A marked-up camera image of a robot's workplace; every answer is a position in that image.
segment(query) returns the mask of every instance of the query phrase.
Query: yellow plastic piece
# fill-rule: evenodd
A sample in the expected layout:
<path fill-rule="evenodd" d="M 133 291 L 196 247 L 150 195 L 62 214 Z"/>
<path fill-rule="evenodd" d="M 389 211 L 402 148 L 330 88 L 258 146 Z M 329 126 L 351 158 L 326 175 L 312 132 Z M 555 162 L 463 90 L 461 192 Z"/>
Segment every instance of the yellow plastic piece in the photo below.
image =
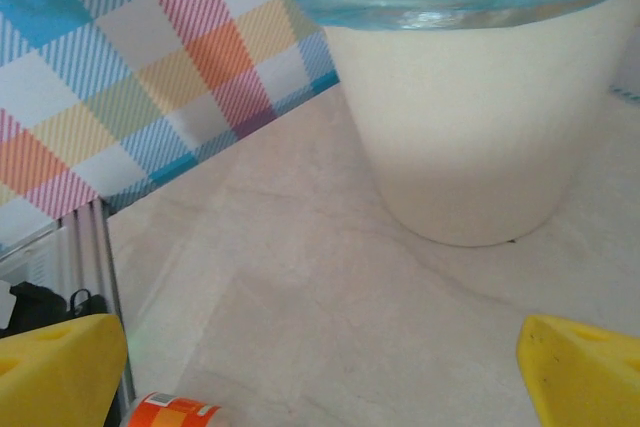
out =
<path fill-rule="evenodd" d="M 543 427 L 640 426 L 640 339 L 532 316 L 518 363 Z"/>
<path fill-rule="evenodd" d="M 126 358 L 114 315 L 0 340 L 0 425 L 102 427 Z"/>

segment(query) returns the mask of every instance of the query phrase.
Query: plaid fabric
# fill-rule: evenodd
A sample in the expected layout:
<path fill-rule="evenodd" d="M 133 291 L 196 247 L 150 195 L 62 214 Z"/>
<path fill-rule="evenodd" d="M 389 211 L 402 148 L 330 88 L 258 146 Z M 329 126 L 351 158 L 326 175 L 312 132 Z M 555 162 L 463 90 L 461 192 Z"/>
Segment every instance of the plaid fabric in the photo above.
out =
<path fill-rule="evenodd" d="M 0 0 L 0 39 L 0 246 L 122 209 L 337 81 L 293 0 Z"/>

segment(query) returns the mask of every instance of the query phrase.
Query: trash can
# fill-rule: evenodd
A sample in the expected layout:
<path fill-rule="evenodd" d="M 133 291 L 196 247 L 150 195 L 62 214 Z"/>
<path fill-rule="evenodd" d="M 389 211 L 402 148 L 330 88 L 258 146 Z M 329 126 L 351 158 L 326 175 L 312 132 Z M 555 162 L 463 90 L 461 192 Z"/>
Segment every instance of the trash can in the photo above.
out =
<path fill-rule="evenodd" d="M 389 210 L 460 246 L 553 213 L 640 18 L 640 0 L 296 1 L 324 28 Z"/>

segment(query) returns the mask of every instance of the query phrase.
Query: checkered tablecloth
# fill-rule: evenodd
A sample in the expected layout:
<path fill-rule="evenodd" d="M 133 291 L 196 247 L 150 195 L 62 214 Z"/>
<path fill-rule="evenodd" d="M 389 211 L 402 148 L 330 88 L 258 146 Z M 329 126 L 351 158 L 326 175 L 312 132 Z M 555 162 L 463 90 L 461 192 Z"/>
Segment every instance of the checkered tablecloth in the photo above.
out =
<path fill-rule="evenodd" d="M 0 39 L 5 246 L 96 196 L 121 209 L 337 81 L 293 0 L 0 0 Z"/>

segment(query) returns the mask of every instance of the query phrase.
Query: orange label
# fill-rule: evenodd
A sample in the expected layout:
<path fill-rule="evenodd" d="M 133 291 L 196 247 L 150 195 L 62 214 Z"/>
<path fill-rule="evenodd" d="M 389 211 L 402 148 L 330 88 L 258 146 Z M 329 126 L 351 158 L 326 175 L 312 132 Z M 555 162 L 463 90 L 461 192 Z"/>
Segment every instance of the orange label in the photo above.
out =
<path fill-rule="evenodd" d="M 127 427 L 206 427 L 219 407 L 157 392 L 136 407 Z"/>

